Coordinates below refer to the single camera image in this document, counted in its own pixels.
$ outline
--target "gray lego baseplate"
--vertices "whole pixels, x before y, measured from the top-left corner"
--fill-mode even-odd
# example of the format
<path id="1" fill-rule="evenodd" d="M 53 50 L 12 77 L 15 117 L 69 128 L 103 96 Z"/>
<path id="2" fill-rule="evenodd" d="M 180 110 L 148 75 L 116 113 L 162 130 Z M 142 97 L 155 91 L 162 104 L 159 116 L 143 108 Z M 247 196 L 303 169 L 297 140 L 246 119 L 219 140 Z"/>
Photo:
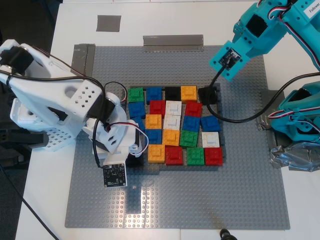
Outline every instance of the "gray lego baseplate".
<path id="1" fill-rule="evenodd" d="M 216 74 L 208 62 L 219 48 L 144 52 L 143 47 L 96 47 L 92 76 L 126 87 L 200 88 L 208 86 Z M 220 77 L 218 83 L 223 116 L 253 115 L 262 108 L 261 90 L 267 89 L 263 58 L 252 59 L 233 82 Z M 115 84 L 107 90 L 123 94 Z M 202 110 L 203 116 L 209 114 L 206 108 Z M 97 168 L 92 144 L 82 132 L 76 143 L 65 227 L 289 229 L 282 174 L 270 164 L 266 132 L 258 131 L 255 121 L 222 125 L 222 167 L 173 170 L 178 166 L 171 166 L 168 170 L 169 166 L 149 164 L 127 168 L 128 186 L 116 188 L 104 187 L 103 171 Z"/>

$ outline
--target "orange lego brick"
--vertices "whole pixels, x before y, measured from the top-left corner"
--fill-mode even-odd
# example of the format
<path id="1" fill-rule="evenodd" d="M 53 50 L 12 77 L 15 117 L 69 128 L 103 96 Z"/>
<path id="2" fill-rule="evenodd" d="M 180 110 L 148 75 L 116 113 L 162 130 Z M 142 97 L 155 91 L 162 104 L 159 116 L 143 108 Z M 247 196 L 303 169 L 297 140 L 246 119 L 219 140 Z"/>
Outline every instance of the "orange lego brick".
<path id="1" fill-rule="evenodd" d="M 151 144 L 148 147 L 148 162 L 151 164 L 165 163 L 165 145 Z"/>
<path id="2" fill-rule="evenodd" d="M 165 146 L 179 146 L 180 131 L 164 129 L 162 144 Z"/>
<path id="3" fill-rule="evenodd" d="M 161 114 L 147 114 L 145 116 L 145 129 L 161 129 L 162 116 Z"/>
<path id="4" fill-rule="evenodd" d="M 181 101 L 183 104 L 187 102 L 197 101 L 197 87 L 196 86 L 181 86 Z"/>

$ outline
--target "white table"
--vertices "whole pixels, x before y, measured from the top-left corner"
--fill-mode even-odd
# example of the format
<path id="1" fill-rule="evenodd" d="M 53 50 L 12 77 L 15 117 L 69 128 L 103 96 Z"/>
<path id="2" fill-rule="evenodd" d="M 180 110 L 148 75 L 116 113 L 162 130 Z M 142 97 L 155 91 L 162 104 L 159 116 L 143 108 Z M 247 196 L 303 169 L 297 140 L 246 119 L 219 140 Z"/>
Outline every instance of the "white table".
<path id="1" fill-rule="evenodd" d="M 233 38 L 233 26 L 252 2 L 176 3 L 64 3 L 60 5 L 51 53 L 71 63 L 75 44 L 142 46 L 143 35 L 204 35 L 204 45 L 222 45 Z M 120 32 L 96 32 L 97 15 L 121 15 Z M 286 35 L 264 57 L 270 89 L 286 81 L 316 72 L 309 56 Z M 285 91 L 298 89 L 300 80 Z M 75 143 L 56 152 L 34 150 L 24 197 L 49 228 L 61 239 L 92 240 L 218 240 L 218 230 L 186 229 L 87 229 L 65 228 Z M 320 171 L 282 169 L 291 229 L 287 231 L 231 230 L 239 240 L 319 239 Z M 31 212 L 22 205 L 17 240 L 52 239 Z"/>

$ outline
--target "black cable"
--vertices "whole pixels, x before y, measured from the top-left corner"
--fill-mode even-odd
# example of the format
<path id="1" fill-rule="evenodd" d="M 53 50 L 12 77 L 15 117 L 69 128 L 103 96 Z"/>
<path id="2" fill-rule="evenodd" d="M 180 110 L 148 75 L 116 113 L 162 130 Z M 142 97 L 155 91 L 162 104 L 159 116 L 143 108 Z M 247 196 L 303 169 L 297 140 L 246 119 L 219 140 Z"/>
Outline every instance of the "black cable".
<path id="1" fill-rule="evenodd" d="M 21 195 L 21 193 L 18 191 L 16 186 L 13 184 L 13 182 L 10 180 L 9 176 L 7 175 L 5 169 L 0 164 L 0 170 L 4 174 L 5 178 L 9 181 L 11 186 L 13 187 L 16 194 L 19 196 L 19 198 L 22 200 L 22 202 L 26 205 L 26 207 L 32 212 L 32 214 L 35 216 L 35 218 L 41 223 L 41 225 L 47 230 L 47 232 L 55 239 L 59 240 L 59 238 L 49 229 L 49 227 L 41 220 L 41 218 L 38 216 L 38 214 L 32 209 L 32 207 L 29 205 L 29 203 L 24 199 L 24 197 Z"/>
<path id="2" fill-rule="evenodd" d="M 109 81 L 109 82 L 107 82 L 107 83 L 104 85 L 104 87 L 103 87 L 104 90 L 106 90 L 106 86 L 107 86 L 108 84 L 119 84 L 119 85 L 124 89 L 124 91 L 125 91 L 125 98 L 123 99 L 123 101 L 126 101 L 126 100 L 127 100 L 128 90 L 127 90 L 127 88 L 126 88 L 122 83 L 120 83 L 120 82 L 118 82 L 118 81 Z"/>
<path id="3" fill-rule="evenodd" d="M 274 103 L 274 101 L 277 99 L 277 97 L 279 97 L 279 95 L 292 83 L 294 83 L 297 80 L 300 79 L 304 79 L 304 78 L 310 78 L 310 77 L 315 77 L 315 76 L 320 76 L 320 72 L 314 72 L 314 73 L 308 73 L 308 74 L 303 74 L 300 76 L 296 76 L 295 78 L 291 79 L 290 81 L 288 81 L 286 84 L 284 84 L 277 92 L 276 94 L 271 98 L 271 100 L 265 105 L 265 107 L 260 110 L 259 112 L 257 112 L 255 115 L 248 117 L 248 118 L 244 118 L 244 119 L 239 119 L 239 120 L 234 120 L 234 119 L 230 119 L 230 118 L 226 118 L 223 117 L 221 115 L 218 115 L 217 113 L 215 113 L 212 108 L 210 107 L 210 95 L 213 89 L 213 85 L 215 84 L 215 82 L 217 81 L 218 77 L 221 75 L 221 73 L 224 71 L 225 66 L 222 67 L 218 73 L 214 76 L 214 78 L 212 79 L 208 89 L 207 89 L 207 93 L 206 93 L 206 107 L 208 108 L 209 112 L 215 116 L 217 119 L 220 119 L 224 122 L 228 122 L 228 123 L 233 123 L 233 124 L 242 124 L 242 123 L 246 123 L 249 122 L 253 119 L 256 119 L 257 117 L 259 117 L 261 114 L 263 114 L 268 108 L 270 108 L 270 106 Z"/>
<path id="4" fill-rule="evenodd" d="M 17 79 L 23 79 L 23 80 L 29 80 L 29 81 L 36 81 L 36 82 L 58 82 L 58 81 L 66 81 L 66 80 L 79 80 L 79 79 L 84 79 L 91 81 L 93 84 L 97 85 L 101 91 L 102 91 L 102 103 L 101 103 L 101 109 L 105 108 L 106 104 L 106 92 L 104 89 L 104 86 L 102 84 L 94 79 L 93 77 L 89 76 L 65 76 L 65 77 L 56 77 L 56 78 L 41 78 L 41 77 L 30 77 L 30 76 L 22 76 L 22 75 L 17 75 L 17 74 L 11 74 L 10 72 L 0 70 L 1 74 L 5 75 L 12 75 L 12 77 L 15 77 Z M 98 166 L 98 168 L 102 168 L 100 166 L 100 161 L 97 153 L 97 144 L 96 144 L 96 136 L 97 136 L 97 128 L 98 128 L 98 123 L 100 119 L 103 119 L 105 111 L 101 111 L 100 115 L 97 116 L 94 127 L 93 127 L 93 132 L 92 132 L 92 146 L 93 146 L 93 154 L 94 154 L 94 159 L 95 163 Z"/>

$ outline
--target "gray tape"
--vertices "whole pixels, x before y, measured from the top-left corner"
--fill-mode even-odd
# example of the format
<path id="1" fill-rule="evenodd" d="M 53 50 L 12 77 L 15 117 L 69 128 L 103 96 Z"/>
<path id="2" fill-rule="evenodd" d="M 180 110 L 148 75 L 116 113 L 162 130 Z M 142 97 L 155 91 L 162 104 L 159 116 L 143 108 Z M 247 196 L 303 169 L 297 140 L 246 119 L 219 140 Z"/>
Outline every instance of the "gray tape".
<path id="1" fill-rule="evenodd" d="M 120 32 L 121 16 L 98 15 L 97 32 Z"/>
<path id="2" fill-rule="evenodd" d="M 277 146 L 270 151 L 274 168 L 289 167 L 289 170 L 313 172 L 320 170 L 320 144 L 299 142 L 288 147 Z"/>
<path id="3" fill-rule="evenodd" d="M 203 35 L 155 35 L 143 36 L 145 52 L 203 51 Z"/>
<path id="4" fill-rule="evenodd" d="M 94 67 L 96 45 L 94 44 L 77 44 L 74 45 L 71 66 L 80 73 L 91 77 Z"/>
<path id="5" fill-rule="evenodd" d="M 261 99 L 262 99 L 262 106 L 268 104 L 268 102 L 271 100 L 271 98 L 277 93 L 277 90 L 268 90 L 263 89 L 261 90 Z M 282 103 L 282 101 L 285 99 L 285 94 L 282 92 L 280 96 L 274 101 L 274 103 L 267 109 L 266 112 L 264 112 L 261 116 L 257 117 L 255 119 L 256 125 L 259 131 L 267 130 L 266 136 L 268 140 L 268 147 L 269 149 L 273 149 L 276 146 L 288 146 L 292 143 L 292 140 L 285 135 L 282 132 L 274 131 L 271 128 L 271 120 L 268 118 L 268 115 L 273 113 L 277 110 L 278 106 Z"/>

